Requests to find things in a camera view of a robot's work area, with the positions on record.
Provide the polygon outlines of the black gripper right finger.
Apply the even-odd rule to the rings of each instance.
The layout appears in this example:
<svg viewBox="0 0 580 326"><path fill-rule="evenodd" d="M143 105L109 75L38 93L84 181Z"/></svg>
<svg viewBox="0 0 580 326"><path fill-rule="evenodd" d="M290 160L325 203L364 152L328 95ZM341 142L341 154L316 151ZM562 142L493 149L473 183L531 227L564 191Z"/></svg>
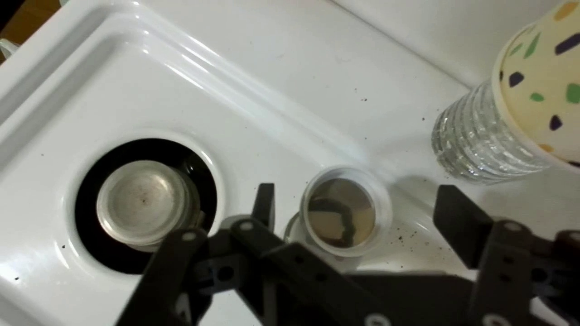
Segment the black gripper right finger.
<svg viewBox="0 0 580 326"><path fill-rule="evenodd" d="M493 221L453 185L437 191L433 223L473 283L437 281L437 326L537 326L531 314L531 232L515 221Z"/></svg>

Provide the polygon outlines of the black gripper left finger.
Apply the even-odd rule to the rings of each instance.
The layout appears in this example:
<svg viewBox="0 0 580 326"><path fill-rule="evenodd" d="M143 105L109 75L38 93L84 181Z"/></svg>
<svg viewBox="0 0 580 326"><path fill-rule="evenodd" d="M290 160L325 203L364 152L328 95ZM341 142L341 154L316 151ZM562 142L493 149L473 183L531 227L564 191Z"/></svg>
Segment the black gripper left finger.
<svg viewBox="0 0 580 326"><path fill-rule="evenodd" d="M207 236L200 230L171 232L123 308L116 326L190 326L187 279Z"/></svg>

